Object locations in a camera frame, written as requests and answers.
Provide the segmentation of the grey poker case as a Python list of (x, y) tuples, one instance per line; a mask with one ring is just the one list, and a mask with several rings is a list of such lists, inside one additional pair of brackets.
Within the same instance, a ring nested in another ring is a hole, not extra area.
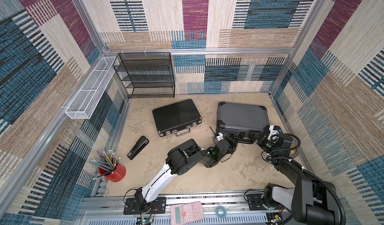
[(254, 134), (263, 132), (269, 126), (268, 112), (264, 106), (218, 103), (217, 132), (225, 136), (235, 136), (239, 143), (253, 144)]

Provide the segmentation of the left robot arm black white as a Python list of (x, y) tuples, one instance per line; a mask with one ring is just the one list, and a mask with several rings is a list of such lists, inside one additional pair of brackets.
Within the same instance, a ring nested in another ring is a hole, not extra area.
[(160, 192), (176, 176), (188, 172), (198, 163), (206, 168), (212, 168), (221, 162), (226, 155), (232, 155), (237, 148), (238, 139), (231, 136), (217, 136), (217, 144), (204, 150), (195, 140), (189, 139), (168, 152), (165, 164), (155, 178), (145, 187), (135, 192), (136, 208), (140, 212), (150, 209), (153, 201)]

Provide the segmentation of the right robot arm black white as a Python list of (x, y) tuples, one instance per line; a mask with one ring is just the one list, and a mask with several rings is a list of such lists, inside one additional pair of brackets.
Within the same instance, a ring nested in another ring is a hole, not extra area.
[(280, 128), (251, 131), (250, 138), (267, 154), (265, 162), (285, 175), (294, 185), (294, 191), (268, 184), (262, 196), (266, 209), (283, 207), (296, 222), (306, 225), (344, 225), (346, 212), (337, 195), (336, 187), (320, 179), (294, 160), (290, 153), (301, 146), (294, 134)]

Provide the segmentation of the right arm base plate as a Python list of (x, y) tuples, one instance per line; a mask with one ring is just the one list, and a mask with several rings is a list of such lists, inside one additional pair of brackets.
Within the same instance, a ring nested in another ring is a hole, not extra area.
[(264, 198), (263, 194), (246, 194), (245, 200), (248, 203), (250, 211), (279, 210), (286, 208), (284, 205), (274, 200)]

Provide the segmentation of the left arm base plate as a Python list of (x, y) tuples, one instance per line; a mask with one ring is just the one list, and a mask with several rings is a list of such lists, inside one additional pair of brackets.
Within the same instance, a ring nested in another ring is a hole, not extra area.
[(166, 197), (157, 197), (154, 201), (150, 203), (137, 202), (136, 198), (126, 198), (124, 199), (124, 215), (149, 215), (151, 213), (164, 214), (166, 211)]

